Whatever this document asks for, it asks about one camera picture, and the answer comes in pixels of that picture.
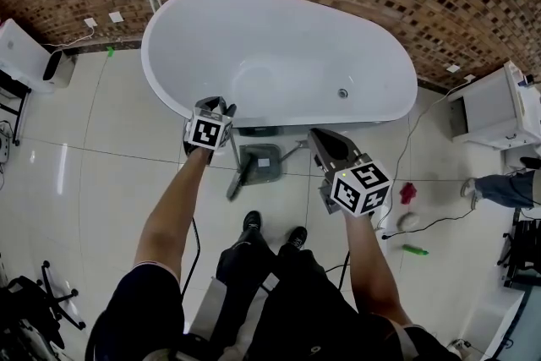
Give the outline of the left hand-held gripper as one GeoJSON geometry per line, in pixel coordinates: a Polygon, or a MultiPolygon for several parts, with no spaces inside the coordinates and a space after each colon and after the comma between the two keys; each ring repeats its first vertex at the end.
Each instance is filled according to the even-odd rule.
{"type": "Polygon", "coordinates": [[[186,156],[195,149],[207,149],[210,152],[207,162],[211,163],[214,151],[229,140],[237,105],[230,105],[227,115],[213,112],[217,107],[221,111],[224,110],[224,100],[221,96],[206,97],[198,101],[198,107],[193,110],[183,134],[183,149],[186,156]]]}

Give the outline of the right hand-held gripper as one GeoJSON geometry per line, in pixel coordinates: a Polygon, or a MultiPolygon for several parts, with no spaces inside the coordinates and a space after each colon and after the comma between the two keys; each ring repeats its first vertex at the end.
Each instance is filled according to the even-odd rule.
{"type": "Polygon", "coordinates": [[[345,211],[359,217],[385,203],[391,177],[380,161],[361,162],[362,152],[348,137],[329,129],[311,129],[309,148],[325,176],[320,197],[329,214],[345,211]]]}

